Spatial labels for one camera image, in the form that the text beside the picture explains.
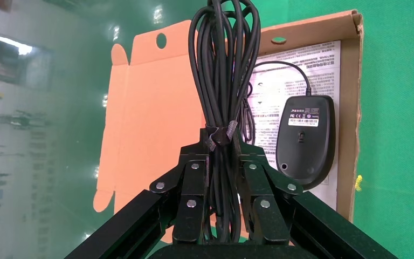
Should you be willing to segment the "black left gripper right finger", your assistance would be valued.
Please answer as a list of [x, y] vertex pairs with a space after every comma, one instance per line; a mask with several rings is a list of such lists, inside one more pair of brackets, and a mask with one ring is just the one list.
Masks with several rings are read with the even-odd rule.
[[270, 166], [264, 150], [232, 139], [237, 188], [256, 258], [393, 258], [295, 180]]

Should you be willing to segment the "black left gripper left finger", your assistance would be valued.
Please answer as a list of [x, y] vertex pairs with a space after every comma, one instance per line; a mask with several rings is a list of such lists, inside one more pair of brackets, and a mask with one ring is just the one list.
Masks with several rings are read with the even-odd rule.
[[209, 217], [207, 132], [181, 148], [178, 164], [153, 181], [67, 258], [180, 258], [180, 245], [205, 241]]

